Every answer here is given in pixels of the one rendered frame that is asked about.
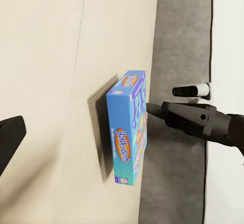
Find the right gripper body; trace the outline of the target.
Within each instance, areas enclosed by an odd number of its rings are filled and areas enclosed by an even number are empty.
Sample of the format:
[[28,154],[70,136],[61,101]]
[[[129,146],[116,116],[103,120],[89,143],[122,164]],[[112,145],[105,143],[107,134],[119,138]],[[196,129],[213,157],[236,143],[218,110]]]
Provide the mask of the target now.
[[175,103],[183,105],[205,105],[208,106],[208,122],[205,127],[198,127],[189,121],[186,121],[175,114],[171,114],[170,121],[185,124],[185,128],[180,128],[172,125],[167,125],[168,127],[181,130],[187,135],[191,135],[197,138],[208,140],[211,142],[218,142],[223,139],[223,136],[228,134],[229,119],[228,115],[224,114],[218,110],[213,105],[209,104],[191,104],[191,103]]

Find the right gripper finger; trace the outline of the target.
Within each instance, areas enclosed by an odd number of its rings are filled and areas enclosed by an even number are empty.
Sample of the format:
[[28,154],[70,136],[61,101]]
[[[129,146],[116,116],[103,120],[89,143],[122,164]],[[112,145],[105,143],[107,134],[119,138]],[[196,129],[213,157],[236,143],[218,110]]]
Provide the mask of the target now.
[[165,120],[166,125],[172,125],[183,129],[185,128],[185,124],[170,121],[171,113],[162,109],[161,105],[146,103],[146,111],[161,120]]
[[176,116],[193,123],[198,127],[205,127],[208,122],[208,106],[205,105],[183,105],[170,102],[163,102],[162,109],[175,114]]

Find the board game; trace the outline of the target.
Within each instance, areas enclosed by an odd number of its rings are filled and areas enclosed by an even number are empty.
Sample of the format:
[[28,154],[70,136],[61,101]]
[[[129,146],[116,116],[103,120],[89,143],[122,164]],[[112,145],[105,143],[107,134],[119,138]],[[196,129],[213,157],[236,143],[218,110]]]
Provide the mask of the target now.
[[106,100],[115,183],[134,186],[147,144],[145,70],[128,70]]

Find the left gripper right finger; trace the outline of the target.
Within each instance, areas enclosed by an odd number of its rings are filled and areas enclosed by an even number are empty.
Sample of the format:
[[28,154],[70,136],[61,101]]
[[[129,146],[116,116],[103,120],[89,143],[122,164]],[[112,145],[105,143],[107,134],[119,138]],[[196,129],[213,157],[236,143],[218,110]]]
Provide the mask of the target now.
[[235,146],[241,151],[244,156],[244,118],[241,116],[233,115],[231,117],[228,134],[234,141]]

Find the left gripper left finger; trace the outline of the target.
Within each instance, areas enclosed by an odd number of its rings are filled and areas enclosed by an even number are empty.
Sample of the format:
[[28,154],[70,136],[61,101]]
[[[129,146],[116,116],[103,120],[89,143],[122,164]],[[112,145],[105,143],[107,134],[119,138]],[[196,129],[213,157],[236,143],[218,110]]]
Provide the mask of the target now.
[[26,135],[23,116],[0,121],[0,176]]

